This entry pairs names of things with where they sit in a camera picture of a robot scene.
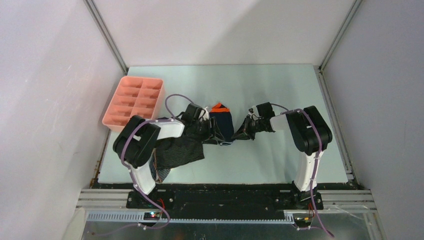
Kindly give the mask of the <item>navy orange underwear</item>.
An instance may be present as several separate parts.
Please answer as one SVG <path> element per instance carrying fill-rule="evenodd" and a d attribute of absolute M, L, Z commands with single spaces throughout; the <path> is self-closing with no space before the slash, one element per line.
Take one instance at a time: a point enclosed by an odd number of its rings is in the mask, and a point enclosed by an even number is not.
<path fill-rule="evenodd" d="M 209 118 L 211 120 L 215 120 L 215 125 L 219 129 L 219 131 L 216 131 L 217 133 L 219 132 L 219 145 L 231 145 L 234 142 L 232 137 L 235 131 L 230 109 L 219 102 L 211 108 L 209 112 Z"/>

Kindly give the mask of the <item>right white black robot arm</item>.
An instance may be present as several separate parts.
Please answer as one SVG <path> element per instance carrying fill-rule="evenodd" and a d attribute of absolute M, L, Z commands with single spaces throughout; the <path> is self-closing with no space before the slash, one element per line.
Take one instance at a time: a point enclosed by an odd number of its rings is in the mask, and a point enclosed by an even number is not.
<path fill-rule="evenodd" d="M 234 140 L 254 140 L 260 132 L 290 131 L 294 145 L 301 152 L 301 160 L 293 181 L 298 189 L 291 194 L 291 204 L 304 209 L 311 202 L 307 191 L 317 186 L 317 172 L 324 151 L 333 140 L 333 134 L 316 106 L 289 110 L 276 114 L 275 103 L 265 102 L 248 110 L 242 125 L 233 134 Z"/>

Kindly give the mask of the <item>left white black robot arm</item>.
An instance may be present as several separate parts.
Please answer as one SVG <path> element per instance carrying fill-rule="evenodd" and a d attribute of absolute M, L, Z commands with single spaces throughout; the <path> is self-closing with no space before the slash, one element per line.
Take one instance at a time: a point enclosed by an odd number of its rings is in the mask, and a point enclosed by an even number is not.
<path fill-rule="evenodd" d="M 138 201 L 153 208 L 158 202 L 156 184 L 172 169 L 204 159 L 204 145 L 231 145 L 234 132 L 232 115 L 223 104 L 209 109 L 190 103 L 171 118 L 132 116 L 112 148 L 141 192 Z"/>

